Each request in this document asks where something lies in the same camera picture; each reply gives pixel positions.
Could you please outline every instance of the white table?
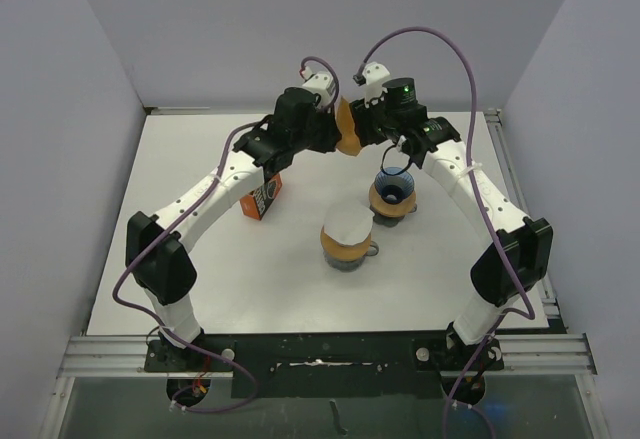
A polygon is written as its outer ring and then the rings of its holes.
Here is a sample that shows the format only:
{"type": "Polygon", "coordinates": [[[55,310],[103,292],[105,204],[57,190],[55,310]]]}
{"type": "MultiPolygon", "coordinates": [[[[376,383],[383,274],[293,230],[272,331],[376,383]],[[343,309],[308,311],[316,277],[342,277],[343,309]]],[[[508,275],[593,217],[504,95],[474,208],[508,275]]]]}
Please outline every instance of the white table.
{"type": "MultiPolygon", "coordinates": [[[[466,136],[469,113],[440,115],[466,136]]],[[[124,268],[127,220],[138,210],[150,215],[179,197],[217,165],[232,128],[262,117],[147,118],[88,334],[146,334],[155,325],[111,299],[124,268]]],[[[303,152],[282,173],[283,189],[261,222],[245,217],[236,204],[213,225],[191,255],[198,271],[191,298],[207,333],[439,330],[456,318],[473,290],[469,270],[483,251],[462,212],[415,166],[410,172],[418,212],[395,228],[374,225],[380,254],[351,273],[336,271],[323,259],[320,229],[327,207],[345,198],[368,205],[385,147],[370,146],[356,158],[303,152]]],[[[482,114],[473,152],[506,195],[482,114]]],[[[386,165],[404,164],[399,155],[387,157],[386,165]]],[[[133,277],[122,296],[150,306],[133,277]]],[[[537,288],[529,297],[536,319],[510,315],[502,329],[548,327],[537,288]]],[[[524,308],[521,301],[516,306],[524,308]]]]}

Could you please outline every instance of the mug handle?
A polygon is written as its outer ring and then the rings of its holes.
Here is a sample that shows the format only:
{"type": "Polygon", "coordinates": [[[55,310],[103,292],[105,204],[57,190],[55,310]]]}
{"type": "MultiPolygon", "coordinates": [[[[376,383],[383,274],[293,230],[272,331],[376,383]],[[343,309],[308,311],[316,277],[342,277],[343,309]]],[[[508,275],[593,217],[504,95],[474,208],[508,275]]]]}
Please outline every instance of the mug handle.
{"type": "Polygon", "coordinates": [[[369,244],[369,250],[366,252],[366,256],[377,256],[378,252],[380,252],[380,246],[378,246],[378,243],[376,241],[371,241],[371,244],[369,244]]]}

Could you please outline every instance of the orange box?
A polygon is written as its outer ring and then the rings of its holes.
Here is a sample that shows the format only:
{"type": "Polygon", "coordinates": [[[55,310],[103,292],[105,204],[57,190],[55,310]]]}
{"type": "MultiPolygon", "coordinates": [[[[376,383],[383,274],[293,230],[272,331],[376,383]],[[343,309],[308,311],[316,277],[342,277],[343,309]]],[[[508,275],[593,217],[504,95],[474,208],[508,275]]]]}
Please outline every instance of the orange box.
{"type": "Polygon", "coordinates": [[[282,189],[282,179],[280,179],[280,174],[276,174],[269,182],[240,199],[243,214],[259,221],[262,220],[278,196],[280,189],[282,189]]]}

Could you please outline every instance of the gray wall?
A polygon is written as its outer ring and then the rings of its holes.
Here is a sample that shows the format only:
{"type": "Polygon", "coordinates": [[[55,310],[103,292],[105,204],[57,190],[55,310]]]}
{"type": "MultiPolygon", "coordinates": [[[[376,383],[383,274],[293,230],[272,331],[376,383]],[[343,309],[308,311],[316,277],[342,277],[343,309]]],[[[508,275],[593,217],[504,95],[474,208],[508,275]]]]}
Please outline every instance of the gray wall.
{"type": "Polygon", "coordinates": [[[588,333],[613,437],[640,437],[640,0],[566,0],[505,110],[529,205],[555,229],[551,274],[588,333]]]}
{"type": "Polygon", "coordinates": [[[40,427],[143,120],[86,0],[0,0],[0,437],[40,427]]]}
{"type": "MultiPolygon", "coordinates": [[[[502,106],[563,0],[89,0],[146,106],[271,107],[300,59],[334,64],[347,92],[384,34],[430,25],[468,54],[482,106],[502,106]]],[[[455,56],[434,38],[394,40],[376,56],[416,77],[437,110],[469,107],[455,56]]]]}

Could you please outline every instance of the wall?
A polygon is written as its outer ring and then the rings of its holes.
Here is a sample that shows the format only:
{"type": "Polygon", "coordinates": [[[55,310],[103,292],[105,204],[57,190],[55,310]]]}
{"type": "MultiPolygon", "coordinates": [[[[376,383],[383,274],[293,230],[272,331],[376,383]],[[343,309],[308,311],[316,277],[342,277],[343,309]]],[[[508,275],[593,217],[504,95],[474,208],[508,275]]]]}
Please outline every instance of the wall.
{"type": "Polygon", "coordinates": [[[566,0],[505,108],[528,203],[555,229],[563,317],[586,331],[614,438],[640,437],[640,0],[566,0]]]}
{"type": "MultiPolygon", "coordinates": [[[[481,106],[503,105],[563,0],[89,0],[146,106],[273,107],[300,59],[350,80],[384,34],[430,25],[468,54],[481,106]]],[[[434,110],[467,110],[457,58],[434,38],[395,39],[375,56],[412,75],[434,110]]]]}
{"type": "Polygon", "coordinates": [[[0,437],[34,437],[144,116],[86,0],[0,0],[0,437]]]}

